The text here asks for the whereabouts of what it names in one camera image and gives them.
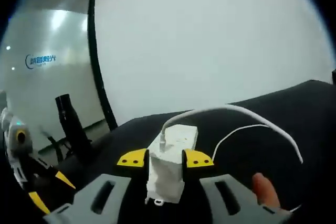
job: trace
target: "black fabric surface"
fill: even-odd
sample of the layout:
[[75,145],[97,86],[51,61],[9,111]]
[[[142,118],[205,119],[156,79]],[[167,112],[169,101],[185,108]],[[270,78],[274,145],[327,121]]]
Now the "black fabric surface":
[[[215,158],[216,166],[249,188],[252,175],[262,172],[274,184],[283,208],[298,206],[323,162],[325,145],[335,138],[336,87],[307,81],[234,104],[258,113],[289,133],[297,142],[304,163],[300,164],[285,138],[271,129],[254,127],[233,134],[221,144]],[[114,164],[121,155],[148,147],[163,123],[180,113],[131,120],[94,143],[100,154],[93,164],[79,169],[77,161],[71,158],[59,168],[78,187],[102,173],[113,174]],[[258,122],[238,112],[221,110],[190,116],[181,123],[198,127],[196,150],[212,156],[216,144],[232,130]]]

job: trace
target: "finger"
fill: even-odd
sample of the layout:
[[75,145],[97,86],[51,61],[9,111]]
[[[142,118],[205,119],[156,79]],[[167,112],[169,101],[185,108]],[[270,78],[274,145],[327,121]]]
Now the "finger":
[[253,192],[257,195],[258,203],[269,207],[280,207],[277,192],[271,181],[261,173],[252,177]]

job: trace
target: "white power strip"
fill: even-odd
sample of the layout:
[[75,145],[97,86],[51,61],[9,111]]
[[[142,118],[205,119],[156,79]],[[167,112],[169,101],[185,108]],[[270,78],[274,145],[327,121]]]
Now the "white power strip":
[[146,201],[152,198],[158,206],[164,202],[177,204],[184,189],[182,150],[195,149],[198,131],[195,126],[181,124],[167,128],[164,152],[160,152],[160,136],[148,147],[150,161]]

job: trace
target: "black tube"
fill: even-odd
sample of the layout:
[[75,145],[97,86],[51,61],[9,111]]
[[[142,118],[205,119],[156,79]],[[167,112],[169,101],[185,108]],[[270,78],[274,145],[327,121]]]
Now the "black tube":
[[72,107],[70,95],[55,98],[63,131],[79,162],[88,164],[93,159],[93,149],[86,137],[78,115]]

